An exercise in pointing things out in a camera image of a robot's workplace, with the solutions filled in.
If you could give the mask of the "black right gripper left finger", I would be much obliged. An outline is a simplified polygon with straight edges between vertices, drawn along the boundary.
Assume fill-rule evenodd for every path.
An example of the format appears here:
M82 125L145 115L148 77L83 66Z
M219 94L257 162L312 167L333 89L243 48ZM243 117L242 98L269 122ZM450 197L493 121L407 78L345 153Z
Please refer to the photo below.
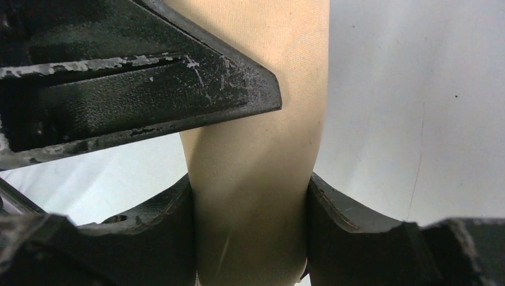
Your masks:
M187 176L102 223L76 226L1 181L2 285L194 285Z

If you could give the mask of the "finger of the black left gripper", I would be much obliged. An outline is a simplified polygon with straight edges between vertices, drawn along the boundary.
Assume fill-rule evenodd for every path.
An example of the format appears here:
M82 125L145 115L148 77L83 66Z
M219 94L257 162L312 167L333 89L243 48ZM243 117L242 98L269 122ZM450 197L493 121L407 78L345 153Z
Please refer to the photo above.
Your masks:
M280 110L276 76L163 1L1 2L1 169Z

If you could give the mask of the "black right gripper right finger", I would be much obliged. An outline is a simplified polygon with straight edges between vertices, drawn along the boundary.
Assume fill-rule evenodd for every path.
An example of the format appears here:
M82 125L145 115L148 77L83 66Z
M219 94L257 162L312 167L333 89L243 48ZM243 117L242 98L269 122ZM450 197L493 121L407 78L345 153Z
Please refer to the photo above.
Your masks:
M307 189L312 285L503 285L504 219L419 226L378 213L313 175Z

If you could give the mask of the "beige umbrella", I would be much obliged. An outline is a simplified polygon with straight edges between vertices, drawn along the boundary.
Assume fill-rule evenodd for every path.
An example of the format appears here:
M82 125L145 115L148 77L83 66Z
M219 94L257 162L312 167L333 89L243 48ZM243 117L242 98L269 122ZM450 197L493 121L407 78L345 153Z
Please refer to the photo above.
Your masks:
M202 285L294 285L328 94L329 1L170 1L271 70L283 107L182 132Z

